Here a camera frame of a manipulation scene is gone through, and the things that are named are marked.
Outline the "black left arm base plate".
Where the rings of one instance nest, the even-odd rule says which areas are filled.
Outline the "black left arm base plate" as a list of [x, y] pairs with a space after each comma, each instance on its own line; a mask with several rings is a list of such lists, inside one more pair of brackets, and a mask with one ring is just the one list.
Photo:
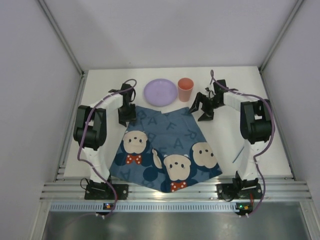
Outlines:
[[[112, 184], [115, 190], [118, 200], [126, 200], [129, 193], [128, 184]], [[102, 186], [89, 184], [86, 186], [85, 200], [115, 200], [114, 191], [107, 185], [102, 184]]]

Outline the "blue bear print placemat cloth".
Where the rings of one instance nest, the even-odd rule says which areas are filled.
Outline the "blue bear print placemat cloth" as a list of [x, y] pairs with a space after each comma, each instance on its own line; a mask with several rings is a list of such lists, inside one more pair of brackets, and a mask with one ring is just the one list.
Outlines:
[[138, 106], [136, 114], [110, 167], [113, 177], [173, 193], [223, 173], [188, 107], [162, 113]]

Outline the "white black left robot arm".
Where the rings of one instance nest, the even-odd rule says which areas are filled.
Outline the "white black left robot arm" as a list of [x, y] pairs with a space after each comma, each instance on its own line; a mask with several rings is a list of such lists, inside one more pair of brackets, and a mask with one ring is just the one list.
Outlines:
[[118, 123], [124, 127], [137, 120], [135, 86], [137, 81], [129, 79], [120, 89], [111, 89], [102, 99], [91, 105], [77, 108], [73, 139], [78, 143], [77, 160], [89, 165], [90, 187], [110, 186], [110, 171], [103, 156], [107, 140], [107, 117], [114, 111], [118, 113]]

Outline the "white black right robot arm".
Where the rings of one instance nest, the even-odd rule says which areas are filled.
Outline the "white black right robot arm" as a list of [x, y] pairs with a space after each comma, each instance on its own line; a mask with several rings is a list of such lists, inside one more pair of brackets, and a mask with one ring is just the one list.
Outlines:
[[257, 95], [241, 93], [235, 88], [227, 87], [224, 79], [212, 78], [206, 93], [198, 92], [189, 109], [189, 113], [202, 110], [198, 121], [211, 121], [214, 110], [228, 106], [240, 113], [239, 129], [244, 139], [242, 158], [231, 184], [223, 184], [220, 198], [227, 201], [237, 198], [254, 197], [262, 199], [265, 185], [259, 184], [260, 171], [258, 158], [271, 146], [275, 134], [275, 121], [270, 101]]

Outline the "purple plastic plate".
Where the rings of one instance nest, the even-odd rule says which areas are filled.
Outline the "purple plastic plate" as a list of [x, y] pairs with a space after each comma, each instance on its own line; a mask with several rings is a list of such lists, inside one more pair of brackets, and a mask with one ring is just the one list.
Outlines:
[[164, 107], [176, 100], [178, 90], [172, 81], [157, 78], [145, 85], [143, 95], [147, 103], [156, 107]]

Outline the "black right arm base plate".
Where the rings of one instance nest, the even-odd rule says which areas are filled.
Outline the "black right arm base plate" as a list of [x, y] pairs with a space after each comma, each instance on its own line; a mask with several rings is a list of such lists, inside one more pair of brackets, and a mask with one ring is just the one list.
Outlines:
[[256, 188], [238, 190], [232, 183], [220, 183], [216, 185], [217, 198], [226, 202], [233, 200], [260, 199], [263, 195], [260, 184]]

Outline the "coral plastic cup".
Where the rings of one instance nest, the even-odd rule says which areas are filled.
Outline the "coral plastic cup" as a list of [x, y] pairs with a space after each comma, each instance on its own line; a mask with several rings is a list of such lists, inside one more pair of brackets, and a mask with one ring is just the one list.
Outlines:
[[187, 77], [181, 78], [177, 83], [177, 87], [179, 100], [181, 102], [188, 102], [194, 87], [193, 80]]

